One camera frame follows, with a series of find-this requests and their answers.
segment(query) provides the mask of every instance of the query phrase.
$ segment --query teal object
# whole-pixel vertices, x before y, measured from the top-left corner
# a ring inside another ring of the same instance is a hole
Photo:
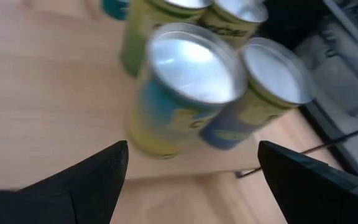
[[[129,8],[129,0],[103,0],[103,10],[111,17],[125,20]]]

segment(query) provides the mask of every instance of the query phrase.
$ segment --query blue can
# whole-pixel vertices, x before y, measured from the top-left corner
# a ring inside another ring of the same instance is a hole
[[[209,145],[234,148],[254,131],[288,110],[314,98],[310,73],[284,46],[265,38],[253,38],[240,50],[248,69],[248,89],[200,131]]]
[[[237,60],[230,46],[204,28],[183,23],[159,28],[147,44],[129,118],[137,148],[162,159],[177,155],[181,142],[197,136],[245,91]]]
[[[103,10],[111,17],[125,20],[129,8],[129,0],[103,0]]]

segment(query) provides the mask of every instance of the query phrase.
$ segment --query tin can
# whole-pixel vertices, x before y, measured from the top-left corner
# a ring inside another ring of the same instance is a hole
[[[142,151],[169,158],[245,92],[246,77],[235,51],[196,25],[162,26],[146,54],[129,134]]]
[[[131,1],[121,53],[126,72],[133,77],[137,76],[144,58],[147,39],[155,29],[169,22],[194,23],[212,1]]]
[[[111,17],[124,20],[127,14],[129,0],[102,0],[103,10]]]
[[[220,35],[237,49],[267,18],[267,9],[258,0],[215,0],[200,18],[199,25]]]
[[[239,52],[248,69],[248,90],[200,131],[209,145],[232,149],[252,132],[314,98],[314,84],[303,62],[284,46],[250,39]]]

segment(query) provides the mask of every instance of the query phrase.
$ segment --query black cable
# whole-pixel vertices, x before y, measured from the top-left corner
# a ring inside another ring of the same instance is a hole
[[[304,155],[307,155],[307,154],[312,153],[312,152],[315,152],[315,151],[317,151],[317,150],[319,150],[319,149],[321,149],[321,148],[330,147],[330,146],[333,146],[333,145],[335,145],[335,144],[342,143],[342,142],[347,141],[348,139],[353,138],[353,137],[355,137],[355,136],[358,136],[358,130],[355,131],[355,132],[353,132],[353,133],[346,134],[346,135],[344,135],[344,136],[342,136],[342,137],[339,137],[339,138],[337,138],[337,139],[334,139],[334,140],[332,140],[331,142],[324,143],[324,144],[321,144],[321,145],[316,146],[316,147],[312,147],[311,149],[308,149],[308,150],[303,151],[303,152],[301,152],[301,153],[304,154]],[[246,174],[243,174],[242,172],[235,172],[235,174],[236,174],[236,177],[237,177],[238,179],[240,179],[240,178],[243,178],[243,177],[247,177],[247,176],[249,176],[249,175],[251,175],[251,174],[254,174],[254,173],[258,172],[258,171],[261,171],[261,170],[262,170],[262,168],[261,168],[261,167],[258,167],[258,168],[254,169],[254,170],[252,170],[252,171],[250,171],[250,172],[248,172],[248,173],[246,173]]]

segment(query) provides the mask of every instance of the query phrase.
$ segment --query open can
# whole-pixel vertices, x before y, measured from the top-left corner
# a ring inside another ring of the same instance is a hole
[[[162,26],[146,54],[129,134],[141,151],[170,158],[245,92],[247,80],[233,48],[196,25]]]
[[[126,72],[137,77],[149,37],[169,22],[196,22],[213,0],[133,0],[129,7],[121,60]]]
[[[232,149],[314,98],[310,72],[291,50],[269,39],[252,38],[239,53],[248,69],[248,90],[200,131],[201,138],[217,149]]]

